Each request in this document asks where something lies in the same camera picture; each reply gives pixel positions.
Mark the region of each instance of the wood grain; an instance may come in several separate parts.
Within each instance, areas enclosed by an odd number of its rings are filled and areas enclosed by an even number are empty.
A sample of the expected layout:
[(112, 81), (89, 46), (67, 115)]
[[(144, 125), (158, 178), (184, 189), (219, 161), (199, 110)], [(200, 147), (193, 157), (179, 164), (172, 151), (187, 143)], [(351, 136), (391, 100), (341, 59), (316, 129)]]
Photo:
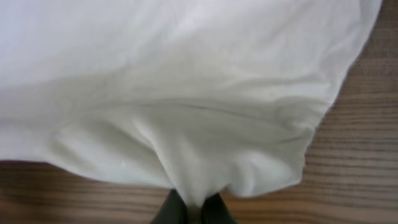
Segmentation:
[[(0, 163), (0, 223), (148, 223), (167, 190)], [(361, 58), (307, 154), (303, 182), (223, 198), (239, 223), (398, 223), (398, 1), (384, 1)]]

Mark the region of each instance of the white fabric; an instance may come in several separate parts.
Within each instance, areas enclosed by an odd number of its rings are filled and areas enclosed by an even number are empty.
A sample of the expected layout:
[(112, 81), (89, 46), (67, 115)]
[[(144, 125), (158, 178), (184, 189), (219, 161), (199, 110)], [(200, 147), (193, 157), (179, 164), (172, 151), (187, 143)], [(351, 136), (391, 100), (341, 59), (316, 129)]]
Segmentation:
[(0, 158), (187, 204), (300, 181), (381, 1), (0, 1)]

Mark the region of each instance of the wooden surface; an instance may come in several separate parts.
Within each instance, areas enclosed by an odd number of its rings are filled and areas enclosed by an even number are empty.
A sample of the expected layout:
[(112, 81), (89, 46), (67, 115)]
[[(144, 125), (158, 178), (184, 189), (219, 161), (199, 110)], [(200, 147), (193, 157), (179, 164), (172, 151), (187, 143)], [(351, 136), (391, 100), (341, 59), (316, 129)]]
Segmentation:
[[(0, 223), (148, 223), (166, 190), (105, 184), (46, 164), (0, 163)], [(243, 200), (239, 223), (398, 223), (398, 1), (385, 1), (361, 58), (307, 154), (302, 184)]]

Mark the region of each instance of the white sheet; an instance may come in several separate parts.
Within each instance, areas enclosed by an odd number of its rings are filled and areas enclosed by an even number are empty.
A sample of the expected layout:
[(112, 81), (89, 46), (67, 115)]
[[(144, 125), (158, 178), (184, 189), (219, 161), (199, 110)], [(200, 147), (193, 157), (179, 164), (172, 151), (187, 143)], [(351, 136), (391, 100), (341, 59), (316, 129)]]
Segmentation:
[(176, 188), (299, 183), (381, 1), (0, 1), (0, 158)]

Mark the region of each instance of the wooden floor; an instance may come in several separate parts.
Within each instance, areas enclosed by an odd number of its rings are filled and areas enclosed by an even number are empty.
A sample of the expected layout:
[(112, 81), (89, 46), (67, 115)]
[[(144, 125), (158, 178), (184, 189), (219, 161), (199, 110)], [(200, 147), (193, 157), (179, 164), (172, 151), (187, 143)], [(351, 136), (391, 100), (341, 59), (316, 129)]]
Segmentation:
[[(0, 163), (0, 223), (148, 223), (166, 190), (105, 184), (46, 164)], [(241, 224), (398, 223), (398, 1), (385, 1), (303, 182), (254, 199), (223, 194)]]

